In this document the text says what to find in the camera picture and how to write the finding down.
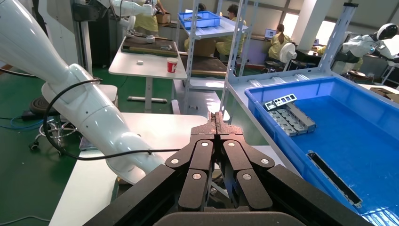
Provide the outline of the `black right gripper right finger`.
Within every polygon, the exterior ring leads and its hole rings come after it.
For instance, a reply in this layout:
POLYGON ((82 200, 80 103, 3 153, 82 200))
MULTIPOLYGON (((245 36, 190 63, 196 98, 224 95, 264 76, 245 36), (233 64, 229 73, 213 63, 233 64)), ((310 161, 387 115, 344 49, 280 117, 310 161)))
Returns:
POLYGON ((239 127, 215 114, 215 153, 238 225, 367 226, 368 222, 245 142, 239 127))

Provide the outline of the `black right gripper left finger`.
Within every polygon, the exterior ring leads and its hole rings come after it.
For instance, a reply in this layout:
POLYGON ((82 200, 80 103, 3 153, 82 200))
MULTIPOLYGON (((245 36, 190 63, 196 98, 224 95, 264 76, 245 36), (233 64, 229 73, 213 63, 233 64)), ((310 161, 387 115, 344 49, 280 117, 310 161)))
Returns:
POLYGON ((192 128, 189 143, 92 217, 87 226, 193 226, 212 178, 215 114, 192 128))

